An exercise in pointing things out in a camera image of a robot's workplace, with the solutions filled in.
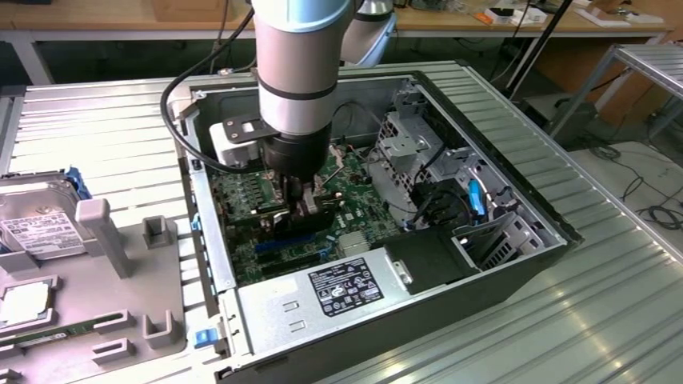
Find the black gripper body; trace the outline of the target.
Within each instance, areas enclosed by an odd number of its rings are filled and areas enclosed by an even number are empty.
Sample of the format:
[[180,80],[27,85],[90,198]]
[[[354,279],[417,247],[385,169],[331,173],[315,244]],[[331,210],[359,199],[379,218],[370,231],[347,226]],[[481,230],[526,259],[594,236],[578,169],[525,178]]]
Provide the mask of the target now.
[[327,161],[330,138],[330,127],[313,134],[279,134],[266,138],[266,164],[287,177],[313,179]]

